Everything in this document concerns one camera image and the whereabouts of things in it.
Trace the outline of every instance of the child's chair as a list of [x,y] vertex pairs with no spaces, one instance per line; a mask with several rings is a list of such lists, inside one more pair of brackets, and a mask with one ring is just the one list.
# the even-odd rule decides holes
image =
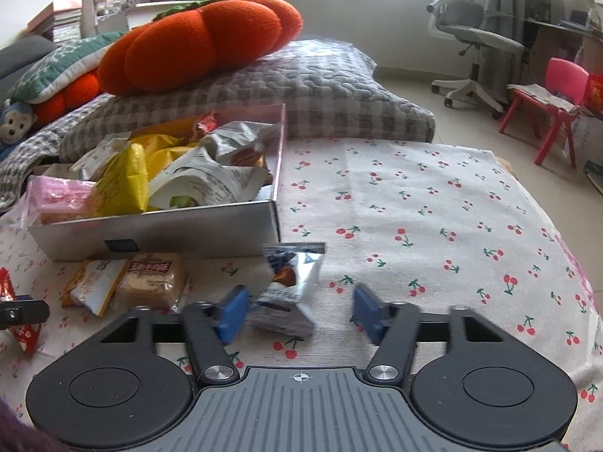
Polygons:
[[[572,122],[580,113],[580,107],[584,104],[589,88],[589,73],[571,61],[551,58],[546,67],[545,87],[539,85],[511,85],[515,92],[515,99],[509,110],[502,119],[498,132],[503,133],[507,128],[511,116],[520,103],[529,102],[536,107],[545,110],[554,122],[540,147],[534,162],[542,164],[548,154],[559,130],[565,125],[568,134],[568,145],[572,168],[576,167],[574,153],[574,139],[572,138]],[[531,110],[528,110],[534,135],[540,139],[540,130],[534,120]]]

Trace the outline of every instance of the pink plastic chair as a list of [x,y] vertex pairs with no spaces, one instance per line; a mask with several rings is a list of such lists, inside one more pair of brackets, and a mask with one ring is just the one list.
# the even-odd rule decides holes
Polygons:
[[[578,107],[584,105],[586,100],[587,91],[589,89],[589,72],[580,68],[577,64],[571,61],[561,60],[559,58],[551,58],[548,66],[546,67],[545,75],[545,89],[552,95],[562,96],[568,102],[571,102]],[[578,110],[574,114],[570,114],[563,109],[555,107],[551,104],[543,104],[537,101],[532,96],[524,93],[522,90],[513,90],[515,92],[515,99],[509,107],[509,110],[502,119],[498,132],[503,133],[507,128],[511,116],[517,109],[520,103],[529,102],[536,107],[545,110],[551,117],[554,118],[554,123],[549,130],[549,134],[546,136],[545,141],[542,143],[536,159],[534,162],[537,165],[541,165],[545,156],[548,154],[559,130],[562,125],[565,125],[566,132],[568,134],[569,154],[572,163],[572,168],[576,167],[576,157],[574,152],[574,139],[572,138],[572,122],[578,117],[580,111]],[[534,129],[534,135],[540,139],[540,131],[538,124],[534,120],[532,112],[530,113],[530,120],[532,122],[532,128]]]

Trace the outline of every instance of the blue plush toy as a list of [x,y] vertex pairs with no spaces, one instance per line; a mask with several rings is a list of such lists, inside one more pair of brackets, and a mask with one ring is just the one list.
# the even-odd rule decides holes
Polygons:
[[0,114],[0,161],[25,140],[34,122],[35,114],[31,105],[23,102],[4,104]]

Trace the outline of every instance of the stack of books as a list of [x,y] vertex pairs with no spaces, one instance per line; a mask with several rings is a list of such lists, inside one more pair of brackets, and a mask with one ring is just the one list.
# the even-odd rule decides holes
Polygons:
[[81,39],[80,18],[81,0],[54,0],[31,19],[27,30],[61,46]]

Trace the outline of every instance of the pink snack package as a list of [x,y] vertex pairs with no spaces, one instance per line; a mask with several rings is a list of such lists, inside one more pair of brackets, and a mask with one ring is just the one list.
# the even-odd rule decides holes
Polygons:
[[94,185],[94,182],[52,176],[29,177],[23,216],[26,225],[91,217],[88,198]]

